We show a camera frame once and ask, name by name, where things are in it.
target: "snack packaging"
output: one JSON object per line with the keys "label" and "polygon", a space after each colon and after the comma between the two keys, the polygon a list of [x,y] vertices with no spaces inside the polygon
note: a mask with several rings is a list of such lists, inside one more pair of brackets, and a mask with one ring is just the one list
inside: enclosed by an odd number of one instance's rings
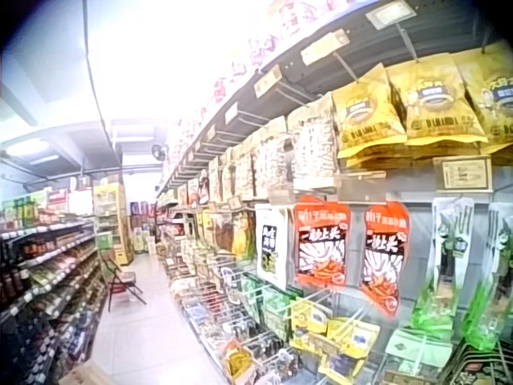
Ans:
{"label": "snack packaging", "polygon": [[322,350],[311,339],[311,334],[326,336],[328,320],[333,312],[327,307],[308,300],[292,301],[290,310],[292,338],[289,341],[291,347],[302,351],[309,351],[315,355],[322,355]]}
{"label": "snack packaging", "polygon": [[293,230],[291,214],[288,209],[278,209],[271,205],[255,205],[256,210],[256,250],[258,260],[257,275],[271,282],[276,287],[285,290],[290,273],[287,266]]}
{"label": "snack packaging", "polygon": [[240,260],[251,260],[255,255],[255,217],[252,212],[233,214],[232,253]]}
{"label": "snack packaging", "polygon": [[406,110],[406,144],[487,142],[449,54],[401,63],[388,67],[386,72]]}
{"label": "snack packaging", "polygon": [[357,83],[333,91],[332,96],[340,130],[339,158],[378,144],[406,142],[406,133],[390,102],[390,85],[382,64]]}
{"label": "snack packaging", "polygon": [[345,251],[351,211],[349,207],[315,197],[302,197],[294,207],[297,232],[297,274],[301,283],[345,285]]}
{"label": "snack packaging", "polygon": [[323,355],[318,371],[335,383],[349,385],[354,383],[364,367],[366,358],[378,339],[380,327],[355,321],[345,329],[339,330],[340,325],[347,322],[348,318],[337,318],[334,321],[329,325],[328,338],[338,338],[340,351],[337,355]]}
{"label": "snack packaging", "polygon": [[287,127],[294,146],[294,188],[333,186],[333,175],[337,172],[337,138],[331,94],[292,111],[287,117]]}
{"label": "snack packaging", "polygon": [[483,273],[463,321],[475,349],[493,350],[513,305],[513,204],[490,203]]}
{"label": "snack packaging", "polygon": [[187,206],[188,205],[187,183],[182,184],[178,188],[178,205],[180,205],[180,206]]}
{"label": "snack packaging", "polygon": [[211,202],[220,203],[223,201],[218,156],[208,162],[208,191]]}
{"label": "snack packaging", "polygon": [[262,312],[265,325],[279,338],[287,342],[290,335],[290,320],[287,319],[290,309],[287,306],[295,297],[272,287],[264,288],[262,294]]}
{"label": "snack packaging", "polygon": [[449,340],[471,250],[474,201],[433,200],[433,239],[426,282],[415,304],[412,327]]}
{"label": "snack packaging", "polygon": [[267,198],[268,189],[280,188],[287,182],[285,117],[271,120],[252,134],[252,158],[257,198]]}
{"label": "snack packaging", "polygon": [[221,190],[223,192],[223,202],[228,202],[228,199],[235,194],[235,164],[232,158],[232,148],[228,148],[226,152],[220,156],[219,160],[222,166]]}
{"label": "snack packaging", "polygon": [[491,154],[513,144],[513,54],[507,42],[452,54],[488,143]]}
{"label": "snack packaging", "polygon": [[360,289],[389,316],[399,307],[399,278],[408,257],[410,215],[399,202],[366,211],[366,244]]}
{"label": "snack packaging", "polygon": [[233,148],[235,161],[235,195],[242,200],[250,200],[254,197],[253,168],[251,159],[252,136]]}

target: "orange snack bag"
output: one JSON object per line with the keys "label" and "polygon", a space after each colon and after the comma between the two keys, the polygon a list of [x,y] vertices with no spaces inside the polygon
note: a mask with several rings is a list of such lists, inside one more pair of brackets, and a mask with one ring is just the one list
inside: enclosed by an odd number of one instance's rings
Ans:
{"label": "orange snack bag", "polygon": [[399,307],[399,277],[406,263],[410,215],[399,202],[370,206],[366,211],[366,244],[360,289],[388,315]]}
{"label": "orange snack bag", "polygon": [[294,207],[297,275],[302,283],[343,287],[347,270],[345,245],[351,211],[336,202],[302,197]]}

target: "fluorescent light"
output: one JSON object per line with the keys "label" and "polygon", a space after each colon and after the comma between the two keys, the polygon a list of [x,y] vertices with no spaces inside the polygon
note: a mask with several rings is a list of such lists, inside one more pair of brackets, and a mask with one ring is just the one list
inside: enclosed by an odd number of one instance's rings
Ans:
{"label": "fluorescent light", "polygon": [[58,158],[59,158],[59,155],[45,156],[44,158],[41,158],[41,159],[32,160],[30,162],[30,165],[35,166],[36,164],[46,163],[46,162],[49,162],[50,160],[56,160]]}
{"label": "fluorescent light", "polygon": [[7,154],[11,156],[24,156],[44,151],[49,147],[50,145],[45,140],[34,138],[9,146]]}
{"label": "fluorescent light", "polygon": [[153,140],[153,136],[118,136],[115,138],[116,143],[120,142],[148,142]]}
{"label": "fluorescent light", "polygon": [[381,30],[386,26],[395,24],[396,22],[401,22],[407,18],[413,18],[414,16],[417,16],[417,14],[404,0],[395,0],[394,2],[389,2],[384,6],[376,8],[366,14],[366,16],[377,30]]}

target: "tiled floor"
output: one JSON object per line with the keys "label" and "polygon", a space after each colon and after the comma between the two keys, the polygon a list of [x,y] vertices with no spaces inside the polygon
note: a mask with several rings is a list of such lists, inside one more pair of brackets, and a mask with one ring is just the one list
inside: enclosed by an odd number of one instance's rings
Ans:
{"label": "tiled floor", "polygon": [[225,385],[168,291],[162,265],[147,254],[125,270],[137,273],[147,306],[115,294],[103,309],[92,359],[119,385]]}

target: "yellow snack bag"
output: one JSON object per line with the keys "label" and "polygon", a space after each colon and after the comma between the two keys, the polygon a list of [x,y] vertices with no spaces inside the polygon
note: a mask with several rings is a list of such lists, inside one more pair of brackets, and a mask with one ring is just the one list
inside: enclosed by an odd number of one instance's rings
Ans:
{"label": "yellow snack bag", "polygon": [[513,144],[513,54],[506,42],[452,55],[487,134],[481,152]]}
{"label": "yellow snack bag", "polygon": [[339,158],[377,144],[406,142],[406,133],[390,102],[390,85],[380,63],[358,82],[332,92],[340,129]]}
{"label": "yellow snack bag", "polygon": [[487,142],[449,54],[432,55],[386,69],[406,108],[406,144],[440,140]]}

